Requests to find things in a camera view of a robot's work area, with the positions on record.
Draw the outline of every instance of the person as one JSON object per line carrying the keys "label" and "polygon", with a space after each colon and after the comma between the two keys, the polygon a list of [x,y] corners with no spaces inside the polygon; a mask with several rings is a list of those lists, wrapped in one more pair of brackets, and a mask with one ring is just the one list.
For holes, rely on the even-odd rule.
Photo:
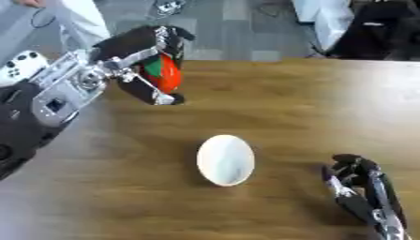
{"label": "person", "polygon": [[111,36],[93,0],[15,0],[31,8],[46,8],[60,23],[64,52],[88,49]]}

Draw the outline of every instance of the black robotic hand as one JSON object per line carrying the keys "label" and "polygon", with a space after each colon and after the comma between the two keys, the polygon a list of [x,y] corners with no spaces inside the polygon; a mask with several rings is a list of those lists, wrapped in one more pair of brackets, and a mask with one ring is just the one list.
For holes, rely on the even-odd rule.
{"label": "black robotic hand", "polygon": [[165,53],[180,68],[184,56],[184,39],[192,41],[195,36],[177,26],[146,25],[99,42],[94,46],[100,49],[96,60],[106,61],[117,56],[128,67],[154,61],[160,53]]}
{"label": "black robotic hand", "polygon": [[[337,204],[373,226],[380,236],[404,239],[406,218],[391,181],[378,164],[353,154],[334,155],[333,160],[332,169],[322,168],[322,180],[335,193]],[[364,194],[355,188],[363,188]]]}
{"label": "black robotic hand", "polygon": [[[118,57],[121,59],[118,68],[136,68],[137,73],[148,82],[119,81],[119,87],[146,103],[157,104],[156,90],[150,87],[154,82],[145,74],[144,66],[157,61],[162,54],[165,54],[180,69],[184,59],[184,39],[191,41],[194,38],[189,31],[180,27],[146,25],[99,42],[94,46],[98,49],[98,55],[93,60],[106,61]],[[168,94],[162,97],[167,98],[163,101],[171,102],[172,105],[184,102],[184,97],[180,94]]]}

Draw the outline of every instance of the black wire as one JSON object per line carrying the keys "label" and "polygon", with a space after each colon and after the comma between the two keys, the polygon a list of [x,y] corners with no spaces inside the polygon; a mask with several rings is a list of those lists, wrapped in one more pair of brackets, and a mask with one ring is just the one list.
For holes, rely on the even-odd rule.
{"label": "black wire", "polygon": [[47,26],[51,25],[52,23],[54,23],[54,21],[55,21],[55,17],[52,17],[52,18],[51,18],[51,19],[50,19],[47,23],[45,23],[45,24],[43,24],[43,25],[35,25],[35,23],[34,23],[35,18],[36,18],[36,17],[37,17],[37,15],[38,15],[39,13],[41,13],[43,10],[45,10],[45,7],[38,9],[38,10],[34,13],[34,15],[32,16],[32,19],[31,19],[31,25],[32,25],[32,27],[34,27],[35,29],[39,29],[39,28],[43,28],[43,27],[47,27]]}
{"label": "black wire", "polygon": [[[264,10],[264,7],[278,7],[276,13],[271,14],[267,11]],[[281,13],[281,7],[282,5],[280,3],[262,3],[259,4],[258,6],[254,7],[258,12],[260,12],[261,14],[268,16],[268,17],[272,17],[272,18],[277,18],[278,16],[280,16]]]}

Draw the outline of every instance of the white game controller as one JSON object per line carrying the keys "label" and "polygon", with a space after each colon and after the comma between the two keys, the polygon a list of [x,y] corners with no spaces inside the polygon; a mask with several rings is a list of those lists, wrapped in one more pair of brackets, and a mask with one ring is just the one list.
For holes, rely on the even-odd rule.
{"label": "white game controller", "polygon": [[47,58],[39,52],[21,52],[0,68],[0,87],[29,80],[48,65]]}

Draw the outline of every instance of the white box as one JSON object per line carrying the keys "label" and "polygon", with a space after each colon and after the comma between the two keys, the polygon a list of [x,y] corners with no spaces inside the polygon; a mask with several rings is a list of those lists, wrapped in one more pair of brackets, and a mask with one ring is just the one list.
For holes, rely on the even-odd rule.
{"label": "white box", "polygon": [[354,19],[348,7],[323,7],[317,14],[315,32],[324,51],[330,50],[347,31]]}
{"label": "white box", "polygon": [[314,23],[322,0],[292,0],[300,23]]}

